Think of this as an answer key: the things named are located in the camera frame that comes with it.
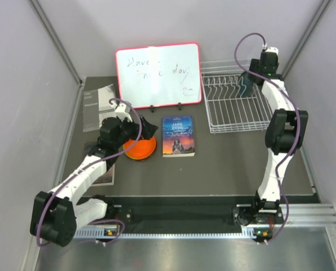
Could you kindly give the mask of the dark teal plate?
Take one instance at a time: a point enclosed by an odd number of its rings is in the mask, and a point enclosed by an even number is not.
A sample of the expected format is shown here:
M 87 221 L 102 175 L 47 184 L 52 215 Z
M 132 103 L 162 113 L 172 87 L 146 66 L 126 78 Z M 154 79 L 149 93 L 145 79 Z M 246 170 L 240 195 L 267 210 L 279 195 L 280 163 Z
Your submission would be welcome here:
M 252 94 L 253 91 L 253 83 L 248 79 L 248 73 L 243 72 L 239 78 L 238 78 L 238 96 L 243 97 L 249 97 Z

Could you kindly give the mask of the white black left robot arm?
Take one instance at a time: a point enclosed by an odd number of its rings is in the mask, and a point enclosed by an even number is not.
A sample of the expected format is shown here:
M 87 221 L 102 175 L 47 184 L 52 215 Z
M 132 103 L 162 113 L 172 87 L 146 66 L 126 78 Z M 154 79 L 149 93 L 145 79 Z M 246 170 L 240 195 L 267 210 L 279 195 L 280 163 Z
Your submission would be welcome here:
M 123 154 L 120 148 L 124 144 L 151 139 L 157 129 L 158 126 L 142 116 L 137 122 L 118 117 L 104 119 L 95 146 L 78 168 L 57 187 L 36 195 L 30 233 L 36 237 L 37 246 L 53 243 L 65 247 L 84 226 L 111 223 L 115 210 L 103 196 L 93 196 L 85 203 L 79 201 L 91 185 L 115 165 Z

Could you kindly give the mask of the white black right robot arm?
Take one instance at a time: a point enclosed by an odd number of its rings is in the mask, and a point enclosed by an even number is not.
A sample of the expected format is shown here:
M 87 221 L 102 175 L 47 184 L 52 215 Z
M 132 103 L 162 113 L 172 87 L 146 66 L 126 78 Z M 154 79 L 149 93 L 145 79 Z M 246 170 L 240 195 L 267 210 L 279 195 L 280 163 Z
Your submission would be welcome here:
M 266 223 L 281 214 L 283 178 L 290 160 L 301 148 L 306 132 L 308 112 L 299 110 L 289 99 L 277 68 L 278 49 L 269 47 L 261 52 L 259 59 L 251 60 L 249 69 L 238 79 L 240 97 L 250 96 L 253 87 L 258 86 L 272 110 L 265 132 L 268 160 L 262 183 L 251 206 L 233 208 L 234 221 L 242 226 L 252 222 Z

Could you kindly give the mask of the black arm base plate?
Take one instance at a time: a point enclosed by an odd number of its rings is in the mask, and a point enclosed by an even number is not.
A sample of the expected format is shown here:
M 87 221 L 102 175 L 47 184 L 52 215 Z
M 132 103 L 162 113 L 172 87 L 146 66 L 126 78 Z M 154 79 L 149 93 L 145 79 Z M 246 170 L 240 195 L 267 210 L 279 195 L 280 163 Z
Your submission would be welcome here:
M 244 196 L 106 196 L 108 218 L 125 222 L 128 233 L 192 233 L 230 231 L 232 208 L 253 203 Z

